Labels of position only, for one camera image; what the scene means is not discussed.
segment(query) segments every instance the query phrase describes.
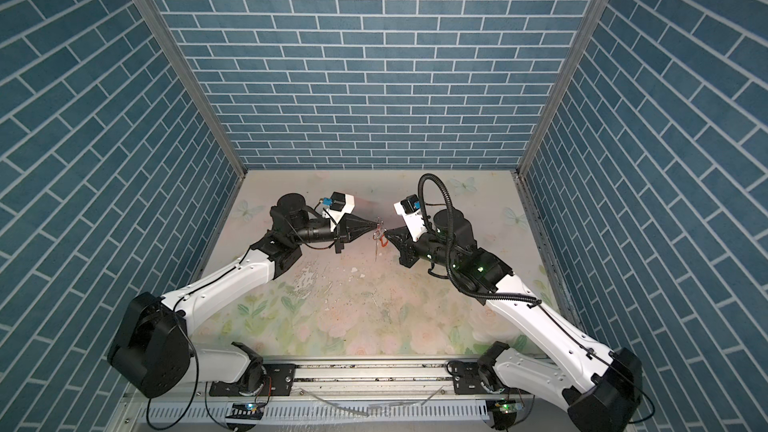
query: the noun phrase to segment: brick wallpaper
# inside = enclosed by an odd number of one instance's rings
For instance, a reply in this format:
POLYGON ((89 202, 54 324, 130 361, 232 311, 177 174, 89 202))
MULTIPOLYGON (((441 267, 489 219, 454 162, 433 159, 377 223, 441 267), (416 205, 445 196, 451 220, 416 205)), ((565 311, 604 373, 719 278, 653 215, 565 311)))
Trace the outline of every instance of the brick wallpaper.
POLYGON ((768 0, 610 0, 532 167, 582 319, 644 362, 640 430, 768 430, 766 64, 768 0))
POLYGON ((186 282, 234 189, 130 0, 0 0, 0 430, 102 430, 127 303, 186 282))
POLYGON ((156 0, 249 168, 514 168, 589 0, 156 0))

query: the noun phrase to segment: floral tablecloth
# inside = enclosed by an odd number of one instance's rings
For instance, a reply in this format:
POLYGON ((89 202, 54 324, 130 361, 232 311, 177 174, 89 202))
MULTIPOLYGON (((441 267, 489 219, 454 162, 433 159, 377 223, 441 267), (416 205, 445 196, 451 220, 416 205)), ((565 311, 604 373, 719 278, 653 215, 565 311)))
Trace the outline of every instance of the floral tablecloth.
MULTIPOLYGON (((354 214, 384 227, 403 225, 392 204, 416 193, 422 171, 249 172, 206 273, 228 264, 271 226, 269 207, 289 192, 313 206, 332 192, 355 196, 354 214)), ((509 172, 438 171, 478 244, 498 255, 542 300, 557 308, 509 172)), ((440 202, 431 183, 427 202, 440 202)), ((243 342, 264 356, 339 357, 481 354, 494 341, 540 350, 490 308, 427 274, 429 264, 398 264, 394 246, 370 236, 342 254, 302 247, 291 270, 243 291, 195 332, 201 343, 243 342)))

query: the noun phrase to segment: blue brick wall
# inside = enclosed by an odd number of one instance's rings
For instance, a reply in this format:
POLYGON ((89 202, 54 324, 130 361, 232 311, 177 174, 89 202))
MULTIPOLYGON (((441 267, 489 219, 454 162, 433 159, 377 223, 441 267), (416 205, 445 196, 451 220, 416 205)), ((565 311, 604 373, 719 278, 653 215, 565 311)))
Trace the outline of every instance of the blue brick wall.
POLYGON ((610 0, 530 173, 647 430, 768 430, 768 0, 610 0), (642 412, 648 412, 643 406, 642 412))
POLYGON ((235 176, 130 0, 0 0, 0 430, 100 430, 127 303, 189 279, 235 176))
POLYGON ((155 0, 249 168, 514 168, 589 0, 155 0))

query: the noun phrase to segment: robotic arm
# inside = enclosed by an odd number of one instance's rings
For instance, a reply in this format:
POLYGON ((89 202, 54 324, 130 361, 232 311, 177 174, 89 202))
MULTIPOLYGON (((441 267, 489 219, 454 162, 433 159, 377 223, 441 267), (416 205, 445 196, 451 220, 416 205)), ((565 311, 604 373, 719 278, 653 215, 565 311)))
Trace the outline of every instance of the robotic arm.
POLYGON ((155 297, 149 292, 128 305, 107 360, 147 398, 165 394, 179 382, 219 381, 241 394, 264 384, 263 360, 241 343, 195 347, 189 336, 211 315, 244 292, 278 278, 301 257, 301 245, 344 244, 378 226, 351 214, 354 197, 334 192, 322 214, 301 194, 287 194, 272 207, 273 227, 246 253, 213 274, 155 297), (197 367, 190 368, 190 356, 197 367))
POLYGON ((499 257, 478 247, 472 224, 455 209, 439 178, 425 174, 418 195, 395 204, 404 227, 385 236, 412 267, 423 258, 446 267, 456 288, 513 322, 554 362, 529 358, 496 342, 479 360, 478 374, 489 390, 524 389, 566 410, 582 432, 620 432, 640 404, 642 368, 629 350, 613 352, 542 303, 499 257), (446 208, 426 214, 424 183, 441 190, 446 208))

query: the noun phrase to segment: aluminum corner profile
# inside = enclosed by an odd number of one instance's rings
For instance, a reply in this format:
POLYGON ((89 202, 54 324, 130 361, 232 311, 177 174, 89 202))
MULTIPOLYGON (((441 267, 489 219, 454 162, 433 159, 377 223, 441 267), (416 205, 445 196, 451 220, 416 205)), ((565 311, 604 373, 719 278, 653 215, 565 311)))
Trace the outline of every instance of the aluminum corner profile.
POLYGON ((563 101, 565 91, 571 84, 571 80, 576 72, 576 67, 578 67, 578 63, 581 61, 581 57, 584 55, 587 45, 589 45, 589 40, 595 29, 598 28, 598 22, 600 21, 600 17, 603 15, 607 4, 608 0, 590 0, 589 6, 584 13, 584 18, 581 20, 581 24, 579 24, 576 37, 574 37, 571 48, 568 50, 568 54, 563 61, 558 78, 554 82, 554 85, 552 85, 549 97, 544 104, 542 115, 539 117, 536 127, 531 135, 531 139, 528 141, 528 146, 525 147, 523 157, 520 159, 520 165, 517 170, 517 173, 520 176, 525 177, 528 170, 533 165, 536 153, 542 145, 542 141, 549 129, 549 125, 554 119, 554 114, 557 113, 558 107, 563 101))
POLYGON ((149 27, 150 32, 160 45, 163 53, 168 59, 170 66, 174 68, 174 71, 179 77, 179 80, 184 85, 187 93, 197 107, 197 111, 205 120, 210 131, 214 134, 216 142, 219 144, 226 158, 230 161, 230 164, 235 170, 235 173, 239 178, 245 177, 246 168, 240 156, 237 154, 229 137, 226 136, 224 128, 221 126, 221 122, 216 117, 216 112, 211 106, 208 98, 197 81, 197 77, 189 67, 187 60, 184 58, 184 54, 181 52, 176 39, 168 28, 168 24, 165 23, 158 5, 154 0, 132 0, 144 22, 149 27))

